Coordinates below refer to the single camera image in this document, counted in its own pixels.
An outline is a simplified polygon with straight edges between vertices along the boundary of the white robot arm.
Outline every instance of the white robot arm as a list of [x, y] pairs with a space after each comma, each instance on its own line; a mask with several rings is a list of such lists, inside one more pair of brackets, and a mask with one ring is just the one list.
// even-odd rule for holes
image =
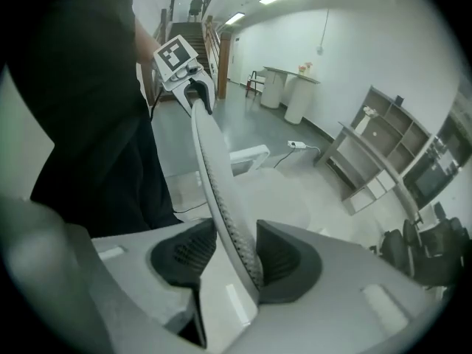
[[198, 53], [181, 35], [154, 52], [154, 68], [162, 79], [162, 85], [176, 96], [189, 116], [192, 114], [192, 101], [187, 96], [190, 87], [197, 91], [208, 114], [212, 114], [215, 107], [215, 85], [197, 57]]

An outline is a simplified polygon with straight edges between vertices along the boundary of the person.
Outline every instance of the person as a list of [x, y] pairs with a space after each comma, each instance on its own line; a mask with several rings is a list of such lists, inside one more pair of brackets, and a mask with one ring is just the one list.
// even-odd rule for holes
[[180, 223], [136, 78], [136, 62], [151, 62], [159, 44], [132, 0], [29, 2], [7, 65], [55, 145], [31, 199], [92, 237]]
[[203, 0], [192, 0], [192, 2], [190, 2], [188, 22], [190, 22], [191, 16], [193, 16], [193, 22], [197, 22], [198, 15], [200, 14], [201, 8], [203, 7], [203, 5], [204, 5]]

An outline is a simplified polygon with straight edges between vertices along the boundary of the person's arm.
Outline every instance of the person's arm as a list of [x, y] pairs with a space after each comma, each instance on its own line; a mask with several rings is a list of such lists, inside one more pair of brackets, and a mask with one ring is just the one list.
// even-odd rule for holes
[[134, 19], [136, 28], [136, 50], [138, 63], [146, 64], [152, 61], [154, 52], [161, 46], [152, 36], [146, 32], [137, 18]]

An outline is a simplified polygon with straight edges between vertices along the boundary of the staircase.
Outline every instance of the staircase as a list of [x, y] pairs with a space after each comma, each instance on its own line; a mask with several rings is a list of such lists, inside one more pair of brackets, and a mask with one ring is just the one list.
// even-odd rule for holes
[[[204, 67], [206, 73], [211, 77], [212, 74], [209, 70], [207, 51], [205, 50], [205, 40], [203, 31], [201, 30], [201, 23], [174, 23], [172, 25], [168, 40], [170, 41], [177, 35], [181, 35], [182, 37], [184, 37], [189, 43], [189, 45], [195, 49], [195, 51], [198, 53], [197, 61]], [[190, 87], [188, 96], [190, 98], [196, 98], [198, 97], [198, 94], [195, 90], [192, 90], [192, 87]], [[159, 101], [176, 101], [176, 98], [174, 97], [172, 92], [164, 91], [160, 96]]]

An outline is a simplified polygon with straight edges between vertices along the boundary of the shelving unit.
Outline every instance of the shelving unit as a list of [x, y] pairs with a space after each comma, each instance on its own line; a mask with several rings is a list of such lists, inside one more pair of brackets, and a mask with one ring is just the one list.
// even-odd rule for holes
[[378, 113], [369, 121], [362, 136], [374, 145], [393, 167], [402, 173], [420, 153], [430, 137], [428, 131], [395, 100], [371, 87], [352, 126], [364, 118], [364, 107]]

